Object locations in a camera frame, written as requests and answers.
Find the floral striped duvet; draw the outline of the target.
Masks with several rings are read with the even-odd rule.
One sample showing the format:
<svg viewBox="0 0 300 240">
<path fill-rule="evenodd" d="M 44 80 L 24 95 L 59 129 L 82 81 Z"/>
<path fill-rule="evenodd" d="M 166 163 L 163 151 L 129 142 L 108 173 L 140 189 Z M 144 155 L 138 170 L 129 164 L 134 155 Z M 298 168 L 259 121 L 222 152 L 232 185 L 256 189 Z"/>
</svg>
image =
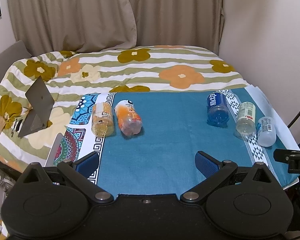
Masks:
<svg viewBox="0 0 300 240">
<path fill-rule="evenodd" d="M 26 91 L 42 78 L 54 99 L 48 127 L 23 138 L 17 123 L 31 105 Z M 44 163 L 58 133 L 65 133 L 84 95 L 106 92 L 201 92 L 242 88 L 235 68 L 208 49 L 156 45 L 77 53 L 53 51 L 15 61 L 0 79 L 0 162 L 23 172 Z"/>
</svg>

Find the grey headboard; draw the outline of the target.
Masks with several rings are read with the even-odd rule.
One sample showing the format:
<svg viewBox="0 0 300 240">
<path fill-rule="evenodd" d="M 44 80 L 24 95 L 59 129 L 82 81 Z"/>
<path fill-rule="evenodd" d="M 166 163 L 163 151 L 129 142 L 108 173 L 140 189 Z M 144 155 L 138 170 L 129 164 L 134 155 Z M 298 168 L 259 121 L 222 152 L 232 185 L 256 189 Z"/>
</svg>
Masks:
<svg viewBox="0 0 300 240">
<path fill-rule="evenodd" d="M 31 57 L 32 55 L 26 49 L 23 41 L 15 42 L 15 44 L 0 53 L 0 82 L 4 78 L 8 68 L 10 68 L 14 62 Z"/>
</svg>

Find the blue label plastic cup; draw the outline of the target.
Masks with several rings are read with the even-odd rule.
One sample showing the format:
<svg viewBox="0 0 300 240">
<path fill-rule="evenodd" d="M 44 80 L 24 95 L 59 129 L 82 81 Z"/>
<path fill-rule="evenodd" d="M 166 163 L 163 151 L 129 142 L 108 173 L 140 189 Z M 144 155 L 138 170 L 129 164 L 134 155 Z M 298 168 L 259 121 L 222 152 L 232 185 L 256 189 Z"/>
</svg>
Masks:
<svg viewBox="0 0 300 240">
<path fill-rule="evenodd" d="M 207 97 L 207 123 L 216 127 L 227 127 L 229 110 L 226 97 L 220 92 L 213 92 Z"/>
</svg>

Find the patterned blue white cloth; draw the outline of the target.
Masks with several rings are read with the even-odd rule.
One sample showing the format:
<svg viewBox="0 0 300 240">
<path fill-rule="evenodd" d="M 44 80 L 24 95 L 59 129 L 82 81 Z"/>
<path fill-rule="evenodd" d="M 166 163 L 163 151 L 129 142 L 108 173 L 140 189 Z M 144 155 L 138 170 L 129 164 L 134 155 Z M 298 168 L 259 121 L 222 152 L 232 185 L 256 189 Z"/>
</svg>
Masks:
<svg viewBox="0 0 300 240">
<path fill-rule="evenodd" d="M 86 94 L 81 97 L 64 134 L 58 133 L 49 152 L 45 166 L 52 167 L 64 160 L 83 160 L 91 152 L 97 156 L 89 171 L 84 170 L 88 180 L 97 184 L 104 137 L 96 137 L 92 132 L 93 105 L 105 102 L 113 105 L 115 93 Z"/>
</svg>

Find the teal blue cloth mat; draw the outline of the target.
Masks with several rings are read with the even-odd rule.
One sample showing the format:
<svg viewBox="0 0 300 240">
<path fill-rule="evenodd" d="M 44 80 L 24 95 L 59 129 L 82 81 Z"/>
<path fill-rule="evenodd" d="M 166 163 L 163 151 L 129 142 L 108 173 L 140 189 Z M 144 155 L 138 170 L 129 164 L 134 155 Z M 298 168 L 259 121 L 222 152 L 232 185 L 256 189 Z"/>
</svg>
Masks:
<svg viewBox="0 0 300 240">
<path fill-rule="evenodd" d="M 142 119 L 141 132 L 124 136 L 118 127 L 107 137 L 101 154 L 97 184 L 118 194 L 181 195 L 204 180 L 195 166 L 195 155 L 203 151 L 219 161 L 239 166 L 266 163 L 282 187 L 297 178 L 287 164 L 273 158 L 281 140 L 269 148 L 235 136 L 237 108 L 231 107 L 225 128 L 207 123 L 208 92 L 117 93 L 114 103 L 130 100 Z"/>
</svg>

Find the yellow label plastic cup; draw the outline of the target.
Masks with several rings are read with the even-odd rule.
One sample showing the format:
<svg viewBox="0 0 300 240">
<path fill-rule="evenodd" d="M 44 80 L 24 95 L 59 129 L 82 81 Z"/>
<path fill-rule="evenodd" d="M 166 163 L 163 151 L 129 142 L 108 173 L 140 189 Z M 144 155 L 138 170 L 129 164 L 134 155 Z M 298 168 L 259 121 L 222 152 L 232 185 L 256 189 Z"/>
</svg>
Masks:
<svg viewBox="0 0 300 240">
<path fill-rule="evenodd" d="M 93 106 L 91 130 L 96 137 L 108 137 L 114 132 L 113 110 L 110 104 L 98 102 Z"/>
</svg>

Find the clear white label cup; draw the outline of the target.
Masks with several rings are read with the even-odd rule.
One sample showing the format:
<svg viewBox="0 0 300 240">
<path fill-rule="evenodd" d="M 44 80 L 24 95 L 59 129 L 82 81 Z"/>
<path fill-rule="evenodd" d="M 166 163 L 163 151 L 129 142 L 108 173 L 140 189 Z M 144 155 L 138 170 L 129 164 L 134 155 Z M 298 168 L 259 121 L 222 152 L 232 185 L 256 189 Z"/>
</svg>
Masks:
<svg viewBox="0 0 300 240">
<path fill-rule="evenodd" d="M 262 147 L 270 147 L 276 142 L 276 129 L 273 118 L 264 116 L 257 123 L 257 142 Z"/>
</svg>

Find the beige curtain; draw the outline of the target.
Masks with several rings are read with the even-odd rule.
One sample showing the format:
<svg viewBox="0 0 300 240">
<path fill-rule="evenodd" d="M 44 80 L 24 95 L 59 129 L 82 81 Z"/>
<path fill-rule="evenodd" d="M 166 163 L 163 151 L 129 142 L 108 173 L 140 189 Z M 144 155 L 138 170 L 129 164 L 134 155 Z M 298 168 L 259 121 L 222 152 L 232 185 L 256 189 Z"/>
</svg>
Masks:
<svg viewBox="0 0 300 240">
<path fill-rule="evenodd" d="M 7 0 L 12 29 L 32 55 L 136 46 L 219 50 L 223 0 Z"/>
</svg>

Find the green white label cup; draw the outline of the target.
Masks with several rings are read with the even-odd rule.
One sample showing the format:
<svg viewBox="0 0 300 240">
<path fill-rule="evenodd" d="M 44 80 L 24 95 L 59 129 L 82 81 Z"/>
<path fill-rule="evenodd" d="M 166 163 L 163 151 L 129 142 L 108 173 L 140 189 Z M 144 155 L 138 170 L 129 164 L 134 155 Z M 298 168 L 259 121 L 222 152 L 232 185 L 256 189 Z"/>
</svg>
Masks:
<svg viewBox="0 0 300 240">
<path fill-rule="evenodd" d="M 244 136 L 250 136 L 255 132 L 256 107 L 251 102 L 241 103 L 236 121 L 236 131 Z"/>
</svg>

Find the orange label plastic cup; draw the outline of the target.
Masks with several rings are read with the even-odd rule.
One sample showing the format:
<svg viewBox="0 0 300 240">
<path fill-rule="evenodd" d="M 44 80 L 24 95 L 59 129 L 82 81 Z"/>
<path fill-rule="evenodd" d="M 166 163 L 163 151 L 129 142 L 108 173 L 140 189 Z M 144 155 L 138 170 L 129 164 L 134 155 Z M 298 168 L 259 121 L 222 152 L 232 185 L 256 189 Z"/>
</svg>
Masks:
<svg viewBox="0 0 300 240">
<path fill-rule="evenodd" d="M 130 100 L 118 102 L 115 106 L 115 114 L 119 129 L 125 136 L 131 137 L 140 133 L 142 120 Z"/>
</svg>

